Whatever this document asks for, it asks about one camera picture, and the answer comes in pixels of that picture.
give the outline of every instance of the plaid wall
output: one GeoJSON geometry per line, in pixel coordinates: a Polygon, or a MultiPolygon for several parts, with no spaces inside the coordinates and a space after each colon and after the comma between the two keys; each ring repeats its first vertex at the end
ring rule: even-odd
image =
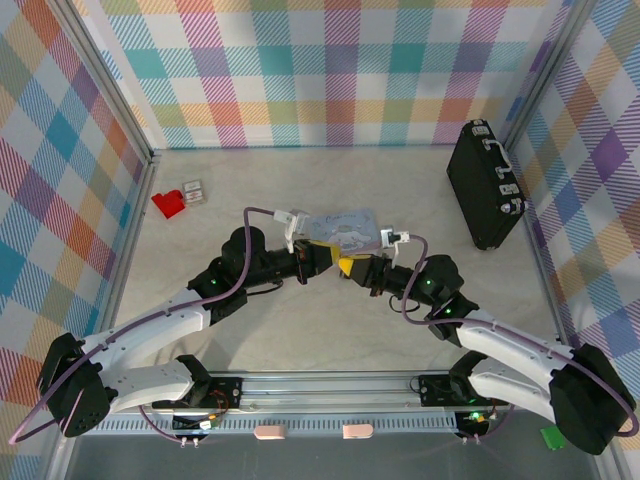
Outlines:
{"type": "Polygon", "coordinates": [[[515,153],[564,328],[640,399],[640,0],[597,4],[515,153]]]}
{"type": "Polygon", "coordinates": [[[574,4],[575,4],[575,0],[562,1],[562,6],[558,10],[556,17],[554,18],[553,23],[551,24],[551,27],[549,28],[549,31],[547,32],[547,35],[545,36],[544,41],[542,42],[542,45],[538,50],[538,53],[536,54],[536,58],[531,63],[531,66],[529,67],[529,71],[527,72],[527,75],[525,76],[524,81],[520,85],[518,94],[514,99],[513,103],[511,104],[509,113],[507,114],[507,118],[500,130],[499,137],[501,139],[505,139],[509,134],[509,132],[511,131],[513,122],[517,119],[518,115],[522,110],[522,106],[524,105],[525,100],[527,99],[534,85],[538,81],[541,70],[544,67],[547,60],[549,59],[549,55],[551,53],[554,41],[556,40],[556,38],[558,37],[558,34],[562,30],[562,27],[564,26],[565,21],[569,16],[569,12],[574,4]]]}
{"type": "Polygon", "coordinates": [[[143,163],[44,0],[0,12],[0,479],[31,480],[42,437],[8,437],[51,341],[101,316],[143,163]]]}
{"type": "Polygon", "coordinates": [[[455,143],[468,119],[504,120],[561,4],[76,0],[171,148],[455,143]]]}

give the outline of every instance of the cable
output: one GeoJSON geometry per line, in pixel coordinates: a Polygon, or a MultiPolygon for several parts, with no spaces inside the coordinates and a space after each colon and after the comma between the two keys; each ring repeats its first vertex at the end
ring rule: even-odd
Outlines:
{"type": "Polygon", "coordinates": [[[172,442],[175,443],[180,443],[182,444],[182,440],[180,440],[179,438],[174,437],[173,435],[164,432],[162,430],[160,430],[155,423],[153,423],[151,421],[151,419],[147,416],[147,413],[144,411],[144,408],[142,408],[142,405],[138,406],[138,411],[140,412],[140,415],[142,415],[142,418],[145,419],[145,421],[149,424],[149,426],[151,428],[153,428],[153,430],[155,430],[155,432],[159,435],[161,435],[162,437],[166,438],[167,440],[171,440],[172,442]]]}
{"type": "MultiPolygon", "coordinates": [[[[392,312],[395,313],[402,313],[402,310],[396,310],[395,308],[393,308],[393,299],[397,298],[398,300],[402,300],[401,297],[399,297],[398,295],[391,295],[389,297],[389,308],[391,309],[392,312]]],[[[413,312],[417,312],[418,310],[420,310],[420,307],[422,305],[420,304],[420,302],[416,302],[416,306],[413,308],[410,308],[409,310],[407,310],[407,313],[413,313],[413,312]]]]}
{"type": "Polygon", "coordinates": [[[231,406],[229,405],[229,399],[227,398],[227,395],[224,392],[221,392],[220,390],[214,390],[213,394],[216,396],[216,399],[218,399],[218,395],[222,395],[222,398],[224,398],[224,403],[226,404],[226,407],[224,408],[224,412],[222,412],[222,415],[224,415],[229,411],[229,408],[231,406]]]}
{"type": "Polygon", "coordinates": [[[282,281],[282,279],[278,280],[275,284],[276,286],[273,288],[268,288],[266,290],[259,290],[257,292],[250,292],[247,293],[247,297],[254,297],[256,295],[264,295],[265,293],[271,293],[271,292],[275,292],[276,290],[279,290],[282,288],[282,286],[284,285],[284,282],[282,281]]]}
{"type": "Polygon", "coordinates": [[[414,377],[411,377],[411,380],[409,380],[409,388],[411,389],[411,391],[412,391],[413,393],[417,393],[418,395],[420,395],[420,392],[419,392],[418,390],[416,390],[415,388],[413,388],[413,381],[414,381],[416,378],[418,378],[418,376],[417,376],[417,375],[416,375],[416,376],[414,376],[414,377]]]}
{"type": "Polygon", "coordinates": [[[484,439],[490,438],[490,437],[494,436],[497,431],[503,429],[504,426],[508,423],[509,419],[511,418],[511,414],[513,413],[515,408],[516,408],[516,406],[511,404],[511,407],[509,407],[509,410],[507,410],[507,412],[504,414],[504,417],[502,417],[502,420],[500,420],[500,423],[498,423],[498,426],[495,427],[493,430],[489,430],[487,433],[482,435],[482,437],[480,437],[480,438],[484,438],[484,439]]]}
{"type": "Polygon", "coordinates": [[[207,415],[204,415],[196,420],[174,415],[173,420],[176,422],[182,423],[183,425],[181,428],[192,428],[200,425],[201,422],[204,422],[207,420],[214,420],[216,418],[221,419],[222,416],[229,411],[229,401],[227,400],[227,396],[224,394],[224,392],[221,392],[220,390],[214,390],[209,394],[209,396],[213,396],[213,395],[216,395],[216,403],[218,404],[217,413],[208,413],[207,415]],[[227,404],[227,407],[226,409],[224,409],[224,412],[222,411],[223,410],[222,402],[220,401],[220,398],[218,397],[217,394],[222,394],[227,404]]]}
{"type": "MultiPolygon", "coordinates": [[[[256,208],[256,207],[247,207],[244,209],[243,212],[243,218],[244,218],[244,238],[245,238],[245,252],[251,252],[251,231],[249,229],[250,225],[249,225],[249,212],[255,212],[255,213],[263,213],[265,215],[274,215],[274,212],[271,210],[264,210],[262,208],[256,208]]],[[[251,264],[251,254],[250,253],[245,253],[245,259],[244,259],[244,266],[242,268],[242,273],[240,274],[240,277],[238,278],[238,281],[235,283],[235,285],[233,287],[231,287],[231,289],[227,290],[226,292],[217,295],[215,297],[210,297],[210,298],[203,298],[203,299],[199,299],[199,300],[194,300],[194,301],[190,301],[190,302],[185,302],[185,303],[181,303],[178,305],[174,305],[172,307],[169,307],[167,309],[167,311],[169,313],[171,312],[175,312],[176,310],[181,310],[183,308],[189,308],[189,307],[194,307],[194,306],[199,306],[199,305],[204,305],[205,303],[210,303],[210,302],[218,302],[220,300],[224,300],[225,298],[233,295],[244,283],[245,279],[247,278],[247,275],[249,273],[249,266],[251,264]]],[[[67,379],[69,377],[71,377],[71,375],[73,375],[75,373],[76,370],[78,370],[85,362],[87,362],[89,359],[91,359],[94,355],[96,355],[98,352],[102,351],[105,348],[108,348],[108,345],[110,343],[115,342],[118,338],[120,338],[122,335],[130,332],[131,330],[133,330],[136,327],[139,327],[140,325],[143,325],[147,322],[150,322],[152,320],[155,320],[156,318],[165,316],[167,314],[167,311],[164,310],[158,310],[150,315],[147,315],[146,317],[140,318],[139,320],[136,320],[135,322],[130,323],[129,325],[127,325],[126,327],[116,331],[113,335],[107,337],[105,339],[105,343],[101,344],[101,345],[97,345],[95,348],[93,348],[92,350],[90,350],[88,353],[84,354],[82,357],[80,357],[80,359],[78,359],[75,363],[73,363],[67,370],[65,370],[62,375],[60,375],[60,377],[58,377],[58,379],[53,382],[53,384],[49,387],[49,389],[45,392],[45,394],[40,398],[40,400],[38,400],[38,402],[36,403],[36,405],[31,409],[31,411],[29,412],[29,414],[24,418],[24,420],[22,420],[22,422],[20,422],[20,424],[18,425],[18,427],[16,428],[15,432],[13,432],[13,434],[11,435],[11,437],[9,437],[9,445],[16,445],[24,440],[26,440],[27,438],[31,437],[32,435],[35,435],[36,433],[38,433],[40,430],[46,428],[46,426],[51,425],[51,423],[45,424],[45,425],[41,425],[39,427],[36,427],[36,429],[27,432],[24,435],[21,435],[22,432],[26,429],[27,425],[29,425],[29,423],[31,423],[31,421],[34,419],[34,417],[36,416],[36,414],[42,410],[42,408],[44,408],[44,406],[46,405],[46,403],[49,401],[49,399],[58,391],[58,389],[60,388],[60,386],[67,381],[67,379]]],[[[143,413],[143,418],[148,419],[148,417],[146,417],[146,415],[143,413]]]]}
{"type": "Polygon", "coordinates": [[[491,409],[491,412],[489,412],[489,417],[491,417],[492,415],[497,415],[498,411],[498,402],[495,398],[491,399],[491,403],[493,404],[493,408],[491,409]]]}
{"type": "Polygon", "coordinates": [[[613,399],[618,402],[618,404],[622,407],[622,409],[625,411],[625,413],[627,414],[627,417],[629,418],[629,420],[631,420],[631,429],[626,431],[626,432],[618,432],[616,434],[616,436],[618,437],[633,437],[634,435],[636,435],[639,431],[640,431],[640,422],[638,421],[638,417],[636,416],[636,414],[634,413],[633,409],[629,406],[629,404],[624,400],[624,398],[622,398],[622,396],[616,392],[613,388],[611,388],[609,386],[609,384],[607,384],[604,380],[602,380],[600,377],[598,377],[595,373],[593,373],[591,370],[589,370],[588,368],[584,367],[583,365],[579,364],[578,362],[576,362],[575,360],[573,360],[572,358],[569,358],[559,352],[556,352],[554,350],[549,349],[548,345],[544,345],[541,342],[537,342],[535,340],[532,340],[522,334],[520,334],[519,332],[516,332],[504,325],[501,325],[499,323],[493,323],[493,322],[489,322],[487,320],[478,320],[475,318],[442,318],[442,319],[436,319],[436,320],[428,320],[428,321],[419,321],[419,320],[413,320],[412,318],[409,317],[409,315],[407,315],[407,300],[409,298],[409,292],[411,292],[411,289],[413,288],[413,284],[416,281],[416,278],[418,277],[418,273],[420,272],[420,270],[422,269],[422,267],[424,266],[425,263],[425,259],[427,258],[427,251],[429,249],[429,244],[427,243],[427,241],[418,236],[418,235],[410,235],[409,238],[411,238],[412,240],[418,240],[419,242],[422,243],[423,248],[422,248],[422,254],[420,255],[420,259],[418,260],[418,263],[416,264],[416,268],[413,271],[413,274],[411,275],[411,278],[409,278],[409,282],[407,283],[407,287],[405,288],[404,294],[402,295],[402,317],[409,322],[412,325],[421,325],[421,326],[425,326],[425,327],[429,327],[429,326],[434,326],[434,325],[446,325],[446,324],[450,324],[450,323],[464,323],[466,325],[470,325],[470,326],[478,326],[478,327],[490,327],[494,330],[497,330],[500,333],[504,333],[508,336],[510,336],[511,338],[517,340],[518,342],[527,345],[531,348],[544,348],[544,349],[548,349],[549,350],[549,355],[552,358],[555,358],[556,360],[560,360],[565,362],[567,365],[572,366],[573,368],[575,368],[576,370],[578,370],[580,373],[586,375],[591,381],[595,382],[598,386],[600,386],[600,388],[602,388],[605,392],[607,392],[609,395],[611,395],[611,397],[613,397],[613,399]]]}

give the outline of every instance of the briefcase handle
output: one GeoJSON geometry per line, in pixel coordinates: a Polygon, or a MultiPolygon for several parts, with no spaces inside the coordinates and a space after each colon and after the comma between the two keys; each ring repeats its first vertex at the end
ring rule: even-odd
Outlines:
{"type": "Polygon", "coordinates": [[[507,155],[507,151],[504,149],[504,147],[498,140],[491,140],[491,139],[485,138],[484,140],[482,140],[482,143],[484,144],[484,148],[487,150],[491,150],[491,145],[497,145],[498,148],[500,149],[502,160],[504,160],[504,163],[507,165],[507,167],[506,168],[496,167],[496,174],[498,175],[498,178],[500,180],[504,180],[504,174],[512,172],[511,161],[509,160],[509,155],[507,155]]]}

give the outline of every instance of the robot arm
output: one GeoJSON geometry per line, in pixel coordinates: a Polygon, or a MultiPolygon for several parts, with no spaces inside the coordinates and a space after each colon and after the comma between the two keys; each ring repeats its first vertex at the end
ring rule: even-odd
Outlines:
{"type": "MultiPolygon", "coordinates": [[[[308,278],[338,260],[336,247],[307,240],[266,251],[262,232],[255,227],[249,232],[252,248],[248,255],[245,230],[238,229],[207,270],[191,280],[185,290],[153,309],[152,322],[141,323],[150,318],[143,314],[84,340],[65,334],[53,342],[38,390],[43,397],[48,396],[47,406],[65,436],[86,432],[110,411],[159,400],[214,407],[215,399],[209,396],[215,386],[194,356],[183,355],[152,367],[134,365],[167,344],[231,315],[247,303],[247,288],[287,277],[306,284],[308,278]],[[249,268],[242,277],[247,257],[249,268]],[[244,281],[236,289],[241,277],[244,281]],[[232,290],[232,294],[223,295],[232,290]],[[218,300],[202,301],[212,297],[218,300]],[[89,354],[91,361],[86,360],[89,354]],[[60,383],[64,375],[68,379],[60,383]],[[56,382],[60,388],[49,392],[56,382]]],[[[635,408],[632,396],[604,354],[590,345],[572,349],[500,326],[459,292],[464,281],[450,257],[435,255],[427,260],[408,298],[433,307],[428,325],[438,338],[470,350],[450,371],[451,387],[458,396],[496,398],[521,406],[555,422],[582,450],[601,453],[628,418],[627,412],[570,363],[599,377],[635,408]]],[[[370,288],[371,296],[383,292],[403,295],[414,274],[410,268],[395,266],[391,259],[375,255],[341,258],[339,266],[356,283],[370,288]]]]}
{"type": "Polygon", "coordinates": [[[47,401],[56,423],[67,437],[95,427],[110,412],[155,401],[180,401],[208,407],[216,388],[207,370],[193,355],[182,355],[165,365],[134,368],[142,359],[186,335],[201,331],[231,315],[247,303],[247,288],[280,283],[296,277],[301,284],[335,263],[339,248],[296,240],[288,248],[267,251],[264,234],[250,227],[251,252],[248,274],[240,288],[226,298],[202,303],[202,299],[229,292],[245,264],[245,230],[239,228],[222,246],[222,255],[191,280],[174,297],[131,321],[83,340],[67,333],[52,343],[40,376],[41,395],[52,388],[65,371],[96,351],[47,401]],[[175,310],[177,305],[186,305],[175,310]],[[142,322],[156,316],[153,321],[142,322]]]}
{"type": "MultiPolygon", "coordinates": [[[[371,296],[404,295],[414,273],[375,255],[342,258],[339,265],[346,276],[369,288],[371,296]]],[[[502,326],[459,292],[463,283],[451,258],[436,255],[427,258],[407,294],[432,306],[425,325],[438,338],[470,350],[449,372],[452,389],[463,400],[495,398],[531,410],[556,423],[577,447],[602,453],[628,412],[574,365],[598,377],[630,411],[636,407],[602,351],[588,344],[576,349],[552,344],[502,326]]]]}

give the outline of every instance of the black briefcase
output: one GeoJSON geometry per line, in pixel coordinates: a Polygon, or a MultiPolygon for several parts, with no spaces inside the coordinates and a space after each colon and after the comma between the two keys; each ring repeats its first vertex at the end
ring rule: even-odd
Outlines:
{"type": "Polygon", "coordinates": [[[471,238],[480,250],[498,248],[525,211],[509,157],[485,120],[473,120],[447,167],[471,238]]]}

